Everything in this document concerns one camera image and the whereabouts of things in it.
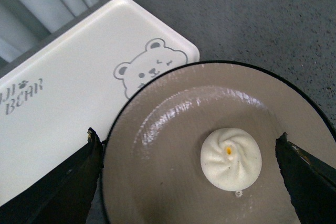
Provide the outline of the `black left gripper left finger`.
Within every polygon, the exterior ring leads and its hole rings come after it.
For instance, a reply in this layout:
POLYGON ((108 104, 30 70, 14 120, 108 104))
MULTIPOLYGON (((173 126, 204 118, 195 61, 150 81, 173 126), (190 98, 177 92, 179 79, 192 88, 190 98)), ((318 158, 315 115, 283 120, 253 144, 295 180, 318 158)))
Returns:
POLYGON ((101 169, 103 146, 88 142, 46 176, 1 206, 1 223, 85 223, 101 169))

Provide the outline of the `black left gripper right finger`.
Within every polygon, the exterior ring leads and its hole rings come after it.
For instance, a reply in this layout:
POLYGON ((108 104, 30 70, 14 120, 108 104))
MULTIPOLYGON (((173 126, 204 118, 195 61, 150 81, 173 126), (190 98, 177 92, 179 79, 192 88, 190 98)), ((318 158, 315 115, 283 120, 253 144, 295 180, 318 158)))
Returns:
POLYGON ((287 140, 276 139, 275 155, 301 223, 335 223, 335 168, 287 140))

